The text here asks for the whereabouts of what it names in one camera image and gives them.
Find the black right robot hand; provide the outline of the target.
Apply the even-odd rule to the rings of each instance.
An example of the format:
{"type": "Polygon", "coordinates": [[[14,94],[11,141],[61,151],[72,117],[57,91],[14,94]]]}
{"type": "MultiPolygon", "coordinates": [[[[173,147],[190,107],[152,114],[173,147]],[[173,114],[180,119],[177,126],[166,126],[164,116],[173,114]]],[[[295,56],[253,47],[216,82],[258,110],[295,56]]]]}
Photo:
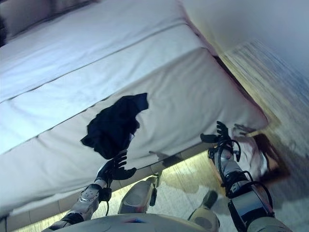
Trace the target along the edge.
{"type": "Polygon", "coordinates": [[[217,135],[215,134],[201,134],[201,141],[209,144],[222,144],[226,142],[227,146],[232,147],[231,138],[228,133],[228,128],[221,121],[216,121],[217,135]]]}

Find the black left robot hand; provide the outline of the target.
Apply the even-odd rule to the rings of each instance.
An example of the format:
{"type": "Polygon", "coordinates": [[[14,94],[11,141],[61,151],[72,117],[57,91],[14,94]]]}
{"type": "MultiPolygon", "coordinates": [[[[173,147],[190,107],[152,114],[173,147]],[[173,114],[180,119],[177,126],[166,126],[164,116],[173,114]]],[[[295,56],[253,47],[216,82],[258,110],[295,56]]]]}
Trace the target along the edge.
{"type": "Polygon", "coordinates": [[[137,169],[125,169],[125,165],[127,164],[126,159],[127,150],[122,150],[100,168],[94,183],[102,187],[110,187],[114,180],[126,180],[131,178],[136,173],[137,169]]]}

